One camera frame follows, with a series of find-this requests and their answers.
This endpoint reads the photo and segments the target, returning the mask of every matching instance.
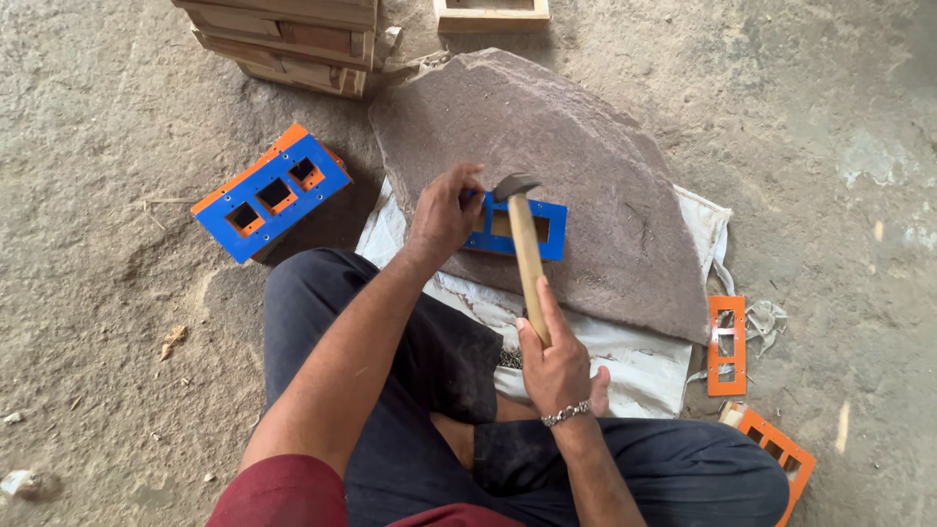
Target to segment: man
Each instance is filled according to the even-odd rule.
[[[423,191],[380,272],[322,249],[274,270],[269,409],[208,525],[773,527],[787,478],[737,430],[594,416],[608,370],[589,379],[546,279],[553,346],[517,320],[534,408],[496,396],[498,335],[421,294],[481,212],[481,169],[456,166]]]

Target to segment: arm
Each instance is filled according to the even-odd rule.
[[[530,322],[517,319],[524,355],[524,387],[541,415],[555,415],[589,399],[588,351],[566,324],[546,277],[537,281],[537,294],[553,346],[543,349]],[[579,414],[556,423],[551,430],[569,469],[580,523],[587,527],[644,527],[641,512],[608,451],[595,416]]]
[[[305,454],[344,475],[420,291],[465,243],[482,210],[484,188],[473,177],[481,169],[456,166],[424,189],[406,245],[322,336],[258,424],[241,471],[273,456]],[[460,206],[464,189],[477,194]]]

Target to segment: stack of wooden boxes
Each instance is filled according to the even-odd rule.
[[[361,98],[378,0],[172,0],[206,50],[252,77]]]

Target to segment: wooden hammer handle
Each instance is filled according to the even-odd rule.
[[[537,295],[537,279],[543,275],[540,261],[540,246],[537,243],[537,230],[533,225],[530,205],[523,194],[515,194],[508,199],[508,216],[511,218],[511,236],[517,252],[517,266],[521,270],[521,284],[524,287],[524,301],[528,307],[528,320],[534,331],[540,336],[543,347],[552,345],[550,331],[546,328],[540,297]]]

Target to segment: hammer head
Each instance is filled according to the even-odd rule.
[[[526,172],[512,173],[498,183],[491,191],[491,197],[495,203],[506,202],[514,194],[527,194],[542,184]]]

